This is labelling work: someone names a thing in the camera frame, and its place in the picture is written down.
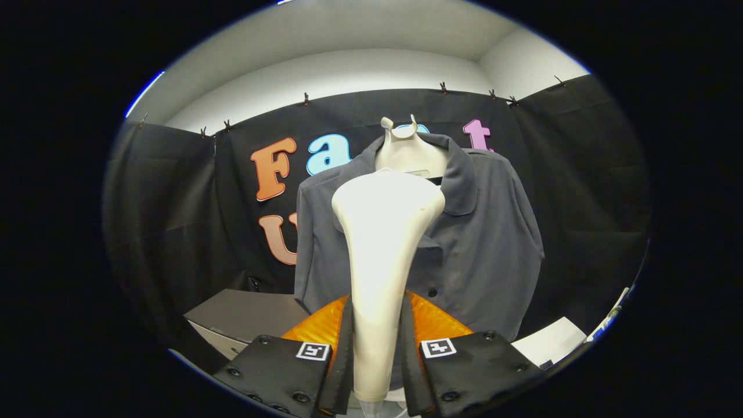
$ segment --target black backdrop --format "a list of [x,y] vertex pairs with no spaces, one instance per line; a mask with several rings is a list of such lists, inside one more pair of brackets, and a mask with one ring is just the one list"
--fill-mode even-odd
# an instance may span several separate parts
[[[296,251],[289,216],[296,212],[299,183],[310,175],[312,141],[342,135],[353,158],[382,135],[382,116],[405,123],[412,113],[430,132],[471,147],[463,128],[476,119],[490,129],[487,147],[519,174],[545,246],[519,338],[562,316],[588,334],[642,261],[649,180],[629,122],[600,83],[587,75],[565,85],[518,105],[456,91],[341,94],[276,109],[206,137],[125,123],[108,163],[103,201],[114,273],[150,329],[179,347],[187,328],[182,314],[222,289],[293,292],[294,267],[274,255],[259,219],[280,216],[280,250]],[[251,161],[254,152],[286,138],[296,150],[274,154],[268,163]],[[275,180],[285,189],[259,200],[257,167],[281,154],[288,171]]]

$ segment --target gray shirt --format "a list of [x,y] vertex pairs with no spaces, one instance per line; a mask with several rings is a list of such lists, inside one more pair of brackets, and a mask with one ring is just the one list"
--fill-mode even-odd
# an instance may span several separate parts
[[[499,154],[462,149],[445,135],[418,135],[448,149],[446,204],[418,243],[406,288],[474,332],[494,329],[513,341],[545,257],[521,181]],[[309,312],[351,294],[348,246],[331,199],[341,184],[376,171],[383,142],[379,137],[347,164],[299,185],[294,297]]]

